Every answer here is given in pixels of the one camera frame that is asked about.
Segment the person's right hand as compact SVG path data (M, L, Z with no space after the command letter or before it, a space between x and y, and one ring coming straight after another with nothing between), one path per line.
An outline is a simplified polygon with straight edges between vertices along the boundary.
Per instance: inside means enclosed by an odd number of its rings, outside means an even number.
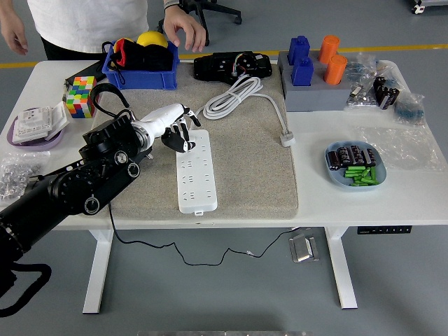
M1 9L1 35L14 53L19 55L28 53L25 26L13 9Z

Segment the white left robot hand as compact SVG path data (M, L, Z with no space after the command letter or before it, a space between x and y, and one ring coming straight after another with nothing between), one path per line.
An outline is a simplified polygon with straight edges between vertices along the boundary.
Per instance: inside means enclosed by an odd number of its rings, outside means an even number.
M185 117L200 127L201 124L193 111L182 104L171 104L150 112L146 117L133 122L141 142L141 149L148 150L157 138L170 149L185 153L196 144L190 140Z

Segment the person's left hand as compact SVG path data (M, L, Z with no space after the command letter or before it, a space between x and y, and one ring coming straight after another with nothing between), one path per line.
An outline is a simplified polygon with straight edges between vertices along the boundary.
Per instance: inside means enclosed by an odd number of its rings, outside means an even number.
M206 44L207 33L205 28L178 5L166 7L164 10L164 31L176 47L181 44L177 34L180 29L185 33L185 49L194 53L201 53Z

